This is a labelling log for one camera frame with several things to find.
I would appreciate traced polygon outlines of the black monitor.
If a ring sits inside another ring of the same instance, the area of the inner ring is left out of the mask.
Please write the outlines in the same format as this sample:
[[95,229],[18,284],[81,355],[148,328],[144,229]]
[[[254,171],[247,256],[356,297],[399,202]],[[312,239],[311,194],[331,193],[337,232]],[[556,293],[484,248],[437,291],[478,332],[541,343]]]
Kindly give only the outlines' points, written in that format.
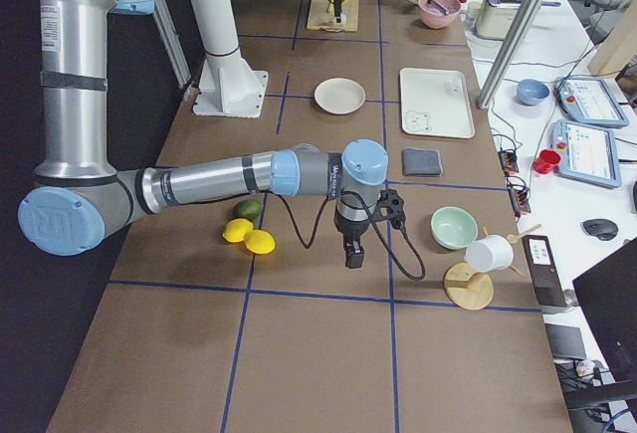
[[573,281],[581,310],[615,381],[564,394],[569,409],[624,400],[636,411],[636,241]]

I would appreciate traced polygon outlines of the yellow lemon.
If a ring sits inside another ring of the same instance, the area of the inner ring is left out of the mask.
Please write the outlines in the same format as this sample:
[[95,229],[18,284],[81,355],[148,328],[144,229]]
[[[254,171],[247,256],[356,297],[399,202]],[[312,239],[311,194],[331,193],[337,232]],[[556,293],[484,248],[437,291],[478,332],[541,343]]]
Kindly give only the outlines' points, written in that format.
[[245,218],[237,218],[225,225],[222,236],[229,243],[240,243],[253,230],[254,224],[252,221]]
[[253,254],[266,255],[276,249],[276,240],[265,230],[254,229],[244,237],[245,247]]

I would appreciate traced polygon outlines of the mint green bowl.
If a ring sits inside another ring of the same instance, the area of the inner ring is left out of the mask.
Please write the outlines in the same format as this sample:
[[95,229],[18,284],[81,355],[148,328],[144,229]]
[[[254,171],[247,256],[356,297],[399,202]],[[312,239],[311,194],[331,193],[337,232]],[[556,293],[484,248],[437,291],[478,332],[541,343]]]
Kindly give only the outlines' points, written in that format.
[[431,217],[431,232],[436,242],[449,250],[465,249],[478,238],[478,225],[466,210],[456,206],[437,209]]

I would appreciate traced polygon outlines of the folded grey cloth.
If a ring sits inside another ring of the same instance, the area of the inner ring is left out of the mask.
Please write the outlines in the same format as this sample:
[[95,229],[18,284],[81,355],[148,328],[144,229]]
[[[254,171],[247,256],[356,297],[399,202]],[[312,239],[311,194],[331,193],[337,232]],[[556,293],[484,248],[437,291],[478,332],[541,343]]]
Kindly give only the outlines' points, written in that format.
[[443,173],[441,155],[435,149],[404,148],[401,162],[405,176],[439,177]]

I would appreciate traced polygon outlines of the pink bowl with ice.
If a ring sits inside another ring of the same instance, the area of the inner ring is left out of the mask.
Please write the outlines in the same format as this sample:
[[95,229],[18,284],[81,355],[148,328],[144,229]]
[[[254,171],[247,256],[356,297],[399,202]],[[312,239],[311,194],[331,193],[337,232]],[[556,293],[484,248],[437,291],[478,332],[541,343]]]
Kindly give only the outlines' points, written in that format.
[[418,0],[419,17],[431,29],[449,26],[461,11],[459,0]]

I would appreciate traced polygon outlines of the green avocado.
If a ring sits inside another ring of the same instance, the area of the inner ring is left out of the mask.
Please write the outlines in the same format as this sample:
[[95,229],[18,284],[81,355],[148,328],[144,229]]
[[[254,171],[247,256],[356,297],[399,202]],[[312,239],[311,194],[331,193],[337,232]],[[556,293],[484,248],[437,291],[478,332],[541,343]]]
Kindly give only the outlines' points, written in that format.
[[239,201],[233,208],[233,217],[254,221],[258,219],[264,210],[264,204],[256,199]]

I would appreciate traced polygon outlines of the beige round plate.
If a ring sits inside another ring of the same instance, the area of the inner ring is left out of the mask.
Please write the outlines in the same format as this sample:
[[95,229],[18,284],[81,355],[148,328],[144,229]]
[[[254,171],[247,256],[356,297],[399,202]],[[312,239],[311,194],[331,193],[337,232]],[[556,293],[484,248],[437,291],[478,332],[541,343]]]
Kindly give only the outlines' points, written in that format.
[[314,98],[317,105],[327,113],[344,115],[361,108],[366,100],[366,93],[354,80],[332,78],[316,87]]

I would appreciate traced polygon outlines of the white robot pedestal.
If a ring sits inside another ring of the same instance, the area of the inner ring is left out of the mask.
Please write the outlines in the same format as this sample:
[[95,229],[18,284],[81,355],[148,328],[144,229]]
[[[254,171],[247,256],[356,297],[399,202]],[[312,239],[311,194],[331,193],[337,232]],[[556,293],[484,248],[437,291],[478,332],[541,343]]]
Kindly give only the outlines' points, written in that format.
[[190,1],[205,50],[194,112],[259,117],[269,74],[252,70],[243,58],[231,0]]

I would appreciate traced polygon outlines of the blue bowl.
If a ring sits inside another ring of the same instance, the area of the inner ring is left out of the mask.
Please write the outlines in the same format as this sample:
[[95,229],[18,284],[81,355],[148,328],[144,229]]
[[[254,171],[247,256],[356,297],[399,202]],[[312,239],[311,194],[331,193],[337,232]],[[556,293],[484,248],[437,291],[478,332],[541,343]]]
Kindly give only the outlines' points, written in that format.
[[549,87],[538,80],[523,79],[516,87],[518,102],[524,106],[536,106],[550,95]]

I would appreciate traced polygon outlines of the teach pendant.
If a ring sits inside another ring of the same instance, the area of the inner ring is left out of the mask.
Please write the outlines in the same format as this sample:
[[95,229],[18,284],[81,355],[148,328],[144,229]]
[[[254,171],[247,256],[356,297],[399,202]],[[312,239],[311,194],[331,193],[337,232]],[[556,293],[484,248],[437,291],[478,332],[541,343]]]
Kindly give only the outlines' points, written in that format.
[[554,93],[561,109],[576,122],[609,128],[629,125],[627,115],[602,78],[559,78],[555,81]]
[[606,188],[621,186],[612,130],[559,119],[552,128],[551,147],[561,156],[559,175]]

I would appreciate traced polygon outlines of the white bear serving tray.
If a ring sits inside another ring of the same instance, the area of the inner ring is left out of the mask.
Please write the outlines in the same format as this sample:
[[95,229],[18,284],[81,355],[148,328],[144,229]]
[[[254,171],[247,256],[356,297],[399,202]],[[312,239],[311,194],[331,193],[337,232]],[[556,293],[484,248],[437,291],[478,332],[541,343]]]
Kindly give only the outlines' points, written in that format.
[[402,68],[401,128],[407,134],[469,139],[475,135],[464,75],[452,70]]

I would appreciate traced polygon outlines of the aluminium frame post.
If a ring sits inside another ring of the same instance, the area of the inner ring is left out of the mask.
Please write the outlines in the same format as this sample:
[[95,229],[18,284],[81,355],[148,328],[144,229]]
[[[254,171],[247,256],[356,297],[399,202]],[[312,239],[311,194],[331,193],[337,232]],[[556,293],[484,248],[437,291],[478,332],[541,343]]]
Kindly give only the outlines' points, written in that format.
[[499,88],[514,54],[527,34],[534,16],[543,0],[523,0],[507,36],[487,75],[486,81],[476,99],[477,107],[488,108]]

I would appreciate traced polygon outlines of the wooden cutting board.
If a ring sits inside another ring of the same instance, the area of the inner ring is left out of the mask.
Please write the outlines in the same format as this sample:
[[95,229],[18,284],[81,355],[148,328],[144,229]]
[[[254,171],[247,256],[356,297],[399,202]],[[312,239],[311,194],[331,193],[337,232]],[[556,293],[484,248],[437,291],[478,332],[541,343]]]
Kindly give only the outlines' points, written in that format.
[[343,26],[332,23],[332,0],[311,0],[307,20],[308,30],[324,30],[333,32],[356,32],[358,29],[359,0],[342,0],[341,14],[346,16]]

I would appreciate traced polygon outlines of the black box with label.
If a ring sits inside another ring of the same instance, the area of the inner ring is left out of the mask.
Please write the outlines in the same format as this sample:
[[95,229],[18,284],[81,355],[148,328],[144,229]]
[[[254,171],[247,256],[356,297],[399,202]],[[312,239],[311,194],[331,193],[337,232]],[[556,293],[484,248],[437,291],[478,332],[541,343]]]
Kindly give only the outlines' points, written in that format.
[[523,247],[536,299],[545,314],[565,312],[568,308],[548,238],[528,235]]

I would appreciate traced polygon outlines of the black computer mouse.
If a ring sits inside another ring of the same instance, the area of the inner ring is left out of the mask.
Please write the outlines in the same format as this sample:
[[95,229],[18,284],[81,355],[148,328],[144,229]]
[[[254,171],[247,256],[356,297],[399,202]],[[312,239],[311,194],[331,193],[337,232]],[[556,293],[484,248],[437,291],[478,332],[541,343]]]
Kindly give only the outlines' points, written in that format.
[[588,236],[600,241],[613,240],[619,231],[615,222],[604,218],[585,220],[581,223],[581,227]]

